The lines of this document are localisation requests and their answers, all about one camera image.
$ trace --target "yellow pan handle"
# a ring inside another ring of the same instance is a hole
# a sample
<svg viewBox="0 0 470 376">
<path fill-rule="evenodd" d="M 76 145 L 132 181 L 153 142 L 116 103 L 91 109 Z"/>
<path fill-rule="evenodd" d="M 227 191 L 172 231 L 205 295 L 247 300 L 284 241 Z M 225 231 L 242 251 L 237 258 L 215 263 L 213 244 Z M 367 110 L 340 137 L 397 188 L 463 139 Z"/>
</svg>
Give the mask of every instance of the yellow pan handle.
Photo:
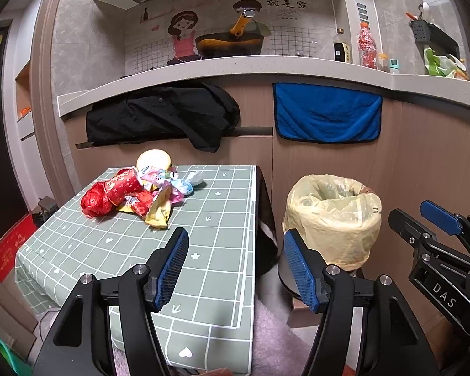
<svg viewBox="0 0 470 376">
<path fill-rule="evenodd" d="M 230 30 L 230 33 L 234 36 L 241 36 L 246 25 L 249 23 L 249 21 L 251 21 L 253 17 L 253 10 L 243 10 L 243 12 L 240 14 L 240 17 L 238 17 L 238 21 Z"/>
</svg>

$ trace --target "green checkered tablecloth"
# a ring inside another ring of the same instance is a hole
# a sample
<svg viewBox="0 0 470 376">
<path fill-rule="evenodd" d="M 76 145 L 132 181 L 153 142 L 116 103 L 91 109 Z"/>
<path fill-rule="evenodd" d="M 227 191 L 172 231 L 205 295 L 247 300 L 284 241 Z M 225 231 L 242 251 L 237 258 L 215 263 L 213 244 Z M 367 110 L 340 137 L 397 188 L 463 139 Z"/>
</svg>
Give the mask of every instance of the green checkered tablecloth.
<svg viewBox="0 0 470 376">
<path fill-rule="evenodd" d="M 256 167 L 178 167 L 180 176 L 196 170 L 203 171 L 205 183 L 173 208 L 167 230 L 116 211 L 88 219 L 80 199 L 93 183 L 62 206 L 16 255 L 16 283 L 31 307 L 41 313 L 61 306 L 85 273 L 102 279 L 145 263 L 176 227 L 184 227 L 188 256 L 170 303 L 153 314 L 166 360 L 182 368 L 250 373 Z M 117 171 L 110 168 L 97 180 Z M 110 312 L 113 342 L 124 349 L 119 309 Z"/>
</svg>

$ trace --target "bottle label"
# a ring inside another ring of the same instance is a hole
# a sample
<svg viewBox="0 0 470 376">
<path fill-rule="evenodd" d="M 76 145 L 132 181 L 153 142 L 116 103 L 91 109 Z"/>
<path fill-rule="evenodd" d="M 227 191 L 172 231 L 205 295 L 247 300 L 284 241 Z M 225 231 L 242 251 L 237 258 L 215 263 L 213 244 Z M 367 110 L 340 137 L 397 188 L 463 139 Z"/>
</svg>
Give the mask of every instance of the bottle label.
<svg viewBox="0 0 470 376">
<path fill-rule="evenodd" d="M 351 64 L 350 47 L 343 42 L 334 44 L 334 60 Z"/>
</svg>

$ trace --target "black jacket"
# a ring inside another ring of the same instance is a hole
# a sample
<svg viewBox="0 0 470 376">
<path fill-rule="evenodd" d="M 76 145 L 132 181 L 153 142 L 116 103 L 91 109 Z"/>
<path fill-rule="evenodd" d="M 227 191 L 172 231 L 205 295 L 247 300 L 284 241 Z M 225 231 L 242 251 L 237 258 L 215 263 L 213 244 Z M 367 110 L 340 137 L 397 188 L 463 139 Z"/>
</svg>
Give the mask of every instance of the black jacket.
<svg viewBox="0 0 470 376">
<path fill-rule="evenodd" d="M 87 113 L 93 145 L 189 138 L 200 151 L 216 152 L 221 137 L 240 120 L 237 102 L 217 86 L 182 81 L 110 97 Z"/>
</svg>

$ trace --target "red door mat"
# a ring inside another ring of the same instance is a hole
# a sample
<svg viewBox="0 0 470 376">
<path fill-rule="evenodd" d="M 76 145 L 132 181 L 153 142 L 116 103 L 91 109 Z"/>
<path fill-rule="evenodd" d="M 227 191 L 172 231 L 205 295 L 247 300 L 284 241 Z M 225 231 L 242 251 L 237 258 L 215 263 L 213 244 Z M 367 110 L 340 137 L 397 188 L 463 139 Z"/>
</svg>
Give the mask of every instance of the red door mat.
<svg viewBox="0 0 470 376">
<path fill-rule="evenodd" d="M 17 250 L 36 231 L 31 215 L 24 216 L 0 239 L 0 281 L 15 267 Z"/>
</svg>

